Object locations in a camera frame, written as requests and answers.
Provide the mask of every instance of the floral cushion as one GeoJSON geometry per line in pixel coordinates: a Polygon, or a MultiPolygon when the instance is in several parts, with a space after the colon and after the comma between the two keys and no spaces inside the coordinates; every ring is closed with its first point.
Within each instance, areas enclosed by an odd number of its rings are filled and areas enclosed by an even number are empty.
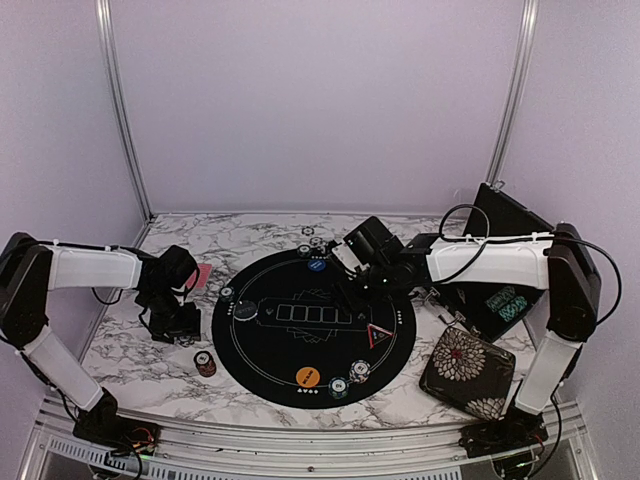
{"type": "Polygon", "coordinates": [[[498,420],[515,366],[512,353],[449,327],[433,349],[420,388],[475,417],[498,420]]]}

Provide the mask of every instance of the purple wall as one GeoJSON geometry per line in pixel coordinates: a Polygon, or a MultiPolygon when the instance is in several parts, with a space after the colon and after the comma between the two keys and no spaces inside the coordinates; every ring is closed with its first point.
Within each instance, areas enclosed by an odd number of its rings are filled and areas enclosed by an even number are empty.
{"type": "MultiPolygon", "coordinates": [[[[100,53],[93,2],[0,3],[0,244],[37,238],[130,243],[142,226],[100,53]]],[[[76,353],[98,305],[51,295],[53,328],[76,353]]],[[[0,465],[15,478],[43,388],[0,345],[0,465]]]]}
{"type": "Polygon", "coordinates": [[[157,211],[441,212],[485,177],[521,1],[112,3],[157,211]]]}
{"type": "MultiPolygon", "coordinates": [[[[618,313],[586,345],[577,394],[603,478],[640,472],[640,3],[544,0],[503,179],[550,221],[574,223],[625,280],[618,313]]],[[[615,283],[606,262],[602,310],[615,283]]]]}

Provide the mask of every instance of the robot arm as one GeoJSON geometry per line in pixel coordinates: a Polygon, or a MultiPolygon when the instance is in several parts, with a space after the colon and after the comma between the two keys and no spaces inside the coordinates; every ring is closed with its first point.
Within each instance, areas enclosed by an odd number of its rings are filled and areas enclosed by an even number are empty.
{"type": "MultiPolygon", "coordinates": [[[[156,258],[134,249],[38,242],[17,233],[0,257],[0,330],[31,368],[80,409],[74,434],[118,444],[140,422],[116,415],[117,402],[89,375],[49,327],[47,293],[68,287],[138,291],[136,303],[151,311],[156,340],[199,337],[200,312],[183,303],[182,287],[197,270],[186,250],[172,246],[156,258]]],[[[156,430],[152,424],[144,425],[156,430]]]]}
{"type": "MultiPolygon", "coordinates": [[[[344,243],[332,246],[335,263],[348,277],[335,286],[335,294],[342,306],[357,310],[372,296],[406,295],[417,286],[450,282],[549,290],[547,333],[507,412],[506,429],[487,434],[492,436],[487,448],[478,449],[477,442],[467,448],[470,456],[495,453],[514,448],[513,439],[518,436],[522,444],[515,447],[528,444],[531,432],[543,428],[541,412],[595,331],[601,281],[586,249],[573,241],[579,239],[572,225],[560,224],[553,233],[525,237],[445,240],[437,234],[419,234],[404,246],[380,220],[371,217],[349,233],[344,243]]],[[[476,431],[473,438],[483,433],[476,431]]]]}

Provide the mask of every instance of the black circular mat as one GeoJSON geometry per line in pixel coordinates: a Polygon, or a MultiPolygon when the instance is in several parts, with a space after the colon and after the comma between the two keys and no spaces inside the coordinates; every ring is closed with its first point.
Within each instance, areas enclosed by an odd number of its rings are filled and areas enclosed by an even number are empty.
{"type": "Polygon", "coordinates": [[[340,279],[315,249],[310,258],[295,250],[270,255],[238,273],[227,284],[232,298],[218,300],[212,321],[216,351],[233,378],[265,400],[308,409],[357,402],[393,380],[415,341],[411,302],[380,301],[345,315],[330,294],[340,279]],[[255,303],[257,315],[234,318],[238,302],[255,303]],[[370,366],[362,383],[350,379],[358,360],[370,366]],[[342,398],[329,388],[336,378],[347,383],[342,398]]]}

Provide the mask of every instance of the white marble table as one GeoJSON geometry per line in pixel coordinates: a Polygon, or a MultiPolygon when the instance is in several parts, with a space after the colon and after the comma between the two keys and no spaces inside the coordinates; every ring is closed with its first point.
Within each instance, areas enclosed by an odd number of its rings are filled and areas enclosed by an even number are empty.
{"type": "MultiPolygon", "coordinates": [[[[150,340],[138,323],[140,308],[133,294],[109,308],[84,359],[89,372],[118,399],[120,406],[145,413],[218,424],[308,429],[398,428],[465,422],[471,417],[427,396],[418,379],[445,325],[438,307],[414,299],[417,338],[401,373],[375,395],[351,405],[327,410],[283,407],[240,386],[224,369],[211,341],[211,315],[218,290],[238,271],[271,253],[306,243],[302,229],[312,226],[325,240],[342,238],[366,217],[354,215],[241,214],[161,215],[142,249],[160,254],[171,244],[188,248],[199,263],[213,265],[206,287],[190,299],[202,309],[203,341],[190,347],[150,340]],[[218,372],[198,374],[196,351],[213,353],[218,372]]],[[[381,217],[404,242],[417,233],[434,232],[433,217],[381,217]]],[[[452,228],[460,227],[456,221],[452,228]]],[[[535,353],[522,325],[510,330],[497,345],[516,355],[519,381],[535,353]]]]}

